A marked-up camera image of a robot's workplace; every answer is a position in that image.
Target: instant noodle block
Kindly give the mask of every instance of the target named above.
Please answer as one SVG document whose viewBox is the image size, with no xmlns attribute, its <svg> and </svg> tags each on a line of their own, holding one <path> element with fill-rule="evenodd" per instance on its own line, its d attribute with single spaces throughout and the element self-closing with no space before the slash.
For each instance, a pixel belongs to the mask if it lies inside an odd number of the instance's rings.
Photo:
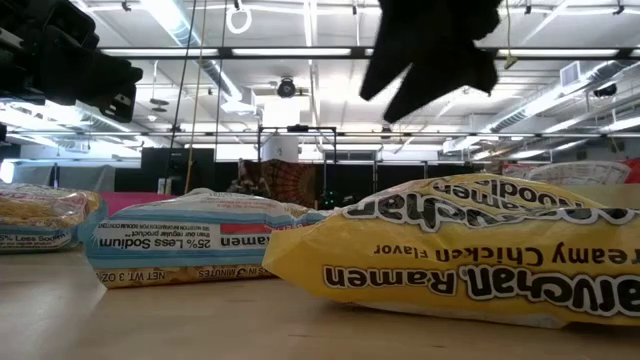
<svg viewBox="0 0 640 360">
<path fill-rule="evenodd" d="M 640 220 L 495 175 L 409 182 L 272 234 L 263 266 L 373 308 L 559 328 L 640 324 Z"/>
<path fill-rule="evenodd" d="M 0 183 L 0 253 L 73 248 L 106 214 L 96 193 Z"/>
<path fill-rule="evenodd" d="M 109 288 L 269 277 L 261 263 L 271 231 L 324 217 L 257 196 L 197 189 L 117 212 L 98 226 L 85 252 Z"/>
</svg>

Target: red stripe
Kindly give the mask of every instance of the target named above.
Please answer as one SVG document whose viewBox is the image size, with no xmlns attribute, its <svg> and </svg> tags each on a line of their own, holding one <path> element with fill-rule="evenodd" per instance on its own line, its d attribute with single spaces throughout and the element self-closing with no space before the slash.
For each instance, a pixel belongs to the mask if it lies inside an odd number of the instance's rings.
<svg viewBox="0 0 640 360">
<path fill-rule="evenodd" d="M 223 234 L 270 234 L 271 228 L 264 224 L 220 224 Z"/>
</svg>

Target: table surface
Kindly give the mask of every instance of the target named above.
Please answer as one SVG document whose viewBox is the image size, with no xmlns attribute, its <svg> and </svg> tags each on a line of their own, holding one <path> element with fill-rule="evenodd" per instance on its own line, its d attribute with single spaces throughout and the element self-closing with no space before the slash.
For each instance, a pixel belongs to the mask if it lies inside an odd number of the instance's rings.
<svg viewBox="0 0 640 360">
<path fill-rule="evenodd" d="M 0 359 L 637 359 L 637 328 L 374 311 L 278 279 L 107 291 L 82 253 L 0 256 Z"/>
</svg>

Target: pink surface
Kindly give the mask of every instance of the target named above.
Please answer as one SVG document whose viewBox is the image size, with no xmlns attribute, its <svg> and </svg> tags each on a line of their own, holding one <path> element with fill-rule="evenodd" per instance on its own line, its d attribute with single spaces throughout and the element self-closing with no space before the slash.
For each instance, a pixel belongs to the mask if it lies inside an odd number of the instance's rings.
<svg viewBox="0 0 640 360">
<path fill-rule="evenodd" d="M 129 206 L 146 204 L 154 201 L 173 199 L 173 195 L 155 193 L 100 193 L 109 205 L 109 216 Z"/>
</svg>

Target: yellow ramen package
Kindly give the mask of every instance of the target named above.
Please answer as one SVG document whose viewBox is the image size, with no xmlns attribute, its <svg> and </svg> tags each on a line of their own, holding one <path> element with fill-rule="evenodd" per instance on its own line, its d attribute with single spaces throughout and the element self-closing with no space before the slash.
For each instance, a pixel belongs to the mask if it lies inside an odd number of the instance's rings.
<svg viewBox="0 0 640 360">
<path fill-rule="evenodd" d="M 495 175 L 419 180 L 273 233 L 263 266 L 314 295 L 391 311 L 640 325 L 639 214 Z"/>
</svg>

